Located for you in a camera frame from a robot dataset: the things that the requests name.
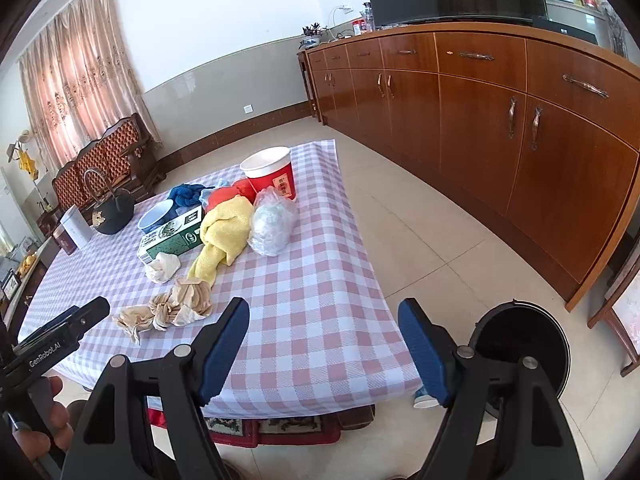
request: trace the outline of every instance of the black trash can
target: black trash can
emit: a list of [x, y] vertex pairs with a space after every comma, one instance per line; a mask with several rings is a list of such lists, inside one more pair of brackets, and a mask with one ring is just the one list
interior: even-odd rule
[[[569, 341], [556, 319], [544, 308], [527, 301], [503, 303], [476, 323], [469, 346], [482, 357], [517, 363], [535, 357], [549, 377], [558, 398], [569, 378]], [[489, 398], [486, 410], [498, 417], [499, 400]]]

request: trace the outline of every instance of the picture frame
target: picture frame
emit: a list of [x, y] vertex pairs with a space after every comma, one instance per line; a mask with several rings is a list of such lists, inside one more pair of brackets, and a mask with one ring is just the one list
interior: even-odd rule
[[11, 269], [7, 273], [4, 282], [2, 282], [2, 291], [7, 301], [11, 302], [18, 288], [20, 288], [20, 278], [15, 271]]

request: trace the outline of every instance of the kettle handle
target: kettle handle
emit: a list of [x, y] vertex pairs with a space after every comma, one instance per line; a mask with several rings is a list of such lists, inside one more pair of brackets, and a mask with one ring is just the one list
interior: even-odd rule
[[102, 179], [102, 181], [104, 182], [104, 185], [107, 187], [111, 195], [115, 198], [116, 194], [113, 192], [111, 183], [107, 181], [107, 178], [104, 176], [104, 173], [100, 171], [99, 168], [87, 168], [86, 170], [84, 170], [84, 174], [82, 175], [82, 180], [84, 181], [84, 186], [89, 190], [89, 193], [91, 193], [91, 196], [94, 198], [96, 204], [99, 203], [100, 201], [95, 195], [94, 188], [91, 187], [91, 183], [87, 179], [87, 177], [89, 176], [89, 173], [97, 174]]

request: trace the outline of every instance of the black teapot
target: black teapot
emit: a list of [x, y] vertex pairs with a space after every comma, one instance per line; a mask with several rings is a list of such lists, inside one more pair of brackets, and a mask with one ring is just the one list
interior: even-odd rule
[[[96, 197], [94, 189], [87, 179], [89, 173], [95, 173], [100, 176], [108, 189], [108, 192], [100, 199]], [[95, 200], [94, 213], [92, 215], [95, 230], [105, 235], [114, 235], [122, 230], [129, 223], [129, 220], [133, 218], [133, 208], [136, 205], [136, 201], [131, 193], [122, 188], [114, 191], [111, 183], [107, 182], [104, 173], [98, 168], [87, 168], [82, 179], [84, 180], [84, 186]]]

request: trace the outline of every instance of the brown canister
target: brown canister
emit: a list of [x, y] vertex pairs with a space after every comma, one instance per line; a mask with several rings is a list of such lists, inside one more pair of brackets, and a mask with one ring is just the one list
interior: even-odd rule
[[73, 252], [78, 248], [71, 239], [71, 236], [69, 236], [69, 233], [65, 231], [65, 227], [62, 224], [56, 227], [55, 231], [53, 231], [53, 239], [62, 249], [64, 249], [66, 254], [73, 254]]

